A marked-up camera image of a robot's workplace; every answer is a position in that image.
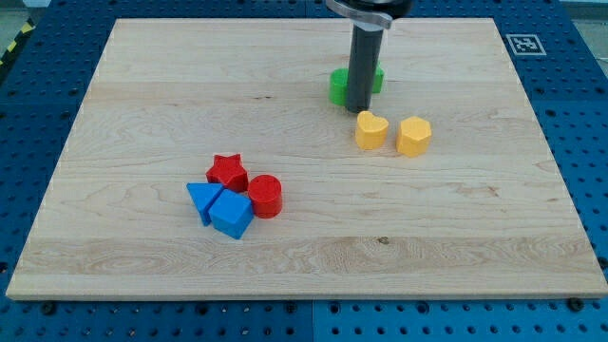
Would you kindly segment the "silver clamp on arm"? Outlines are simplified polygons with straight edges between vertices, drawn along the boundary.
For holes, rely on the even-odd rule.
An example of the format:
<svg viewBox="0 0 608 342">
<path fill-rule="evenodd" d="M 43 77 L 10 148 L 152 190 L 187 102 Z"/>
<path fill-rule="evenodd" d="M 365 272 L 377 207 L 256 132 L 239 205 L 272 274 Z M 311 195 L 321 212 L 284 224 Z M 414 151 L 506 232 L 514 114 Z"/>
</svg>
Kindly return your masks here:
<svg viewBox="0 0 608 342">
<path fill-rule="evenodd" d="M 366 31 L 377 31 L 390 29 L 392 17 L 384 12 L 356 9 L 355 7 L 337 0 L 326 0 L 326 7 L 345 18 L 351 19 L 353 23 Z"/>
</svg>

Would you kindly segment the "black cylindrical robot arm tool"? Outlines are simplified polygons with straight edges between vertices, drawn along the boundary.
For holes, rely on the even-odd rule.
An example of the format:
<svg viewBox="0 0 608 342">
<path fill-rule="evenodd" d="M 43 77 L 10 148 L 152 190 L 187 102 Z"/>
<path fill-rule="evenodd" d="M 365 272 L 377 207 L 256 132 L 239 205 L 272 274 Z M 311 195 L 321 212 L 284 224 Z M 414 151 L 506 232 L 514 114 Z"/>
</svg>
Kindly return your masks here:
<svg viewBox="0 0 608 342">
<path fill-rule="evenodd" d="M 412 0 L 346 1 L 346 4 L 359 12 L 386 14 L 390 22 L 406 16 L 413 7 Z M 370 108 L 384 30 L 380 24 L 353 20 L 346 96 L 346 108 L 351 113 Z"/>
</svg>

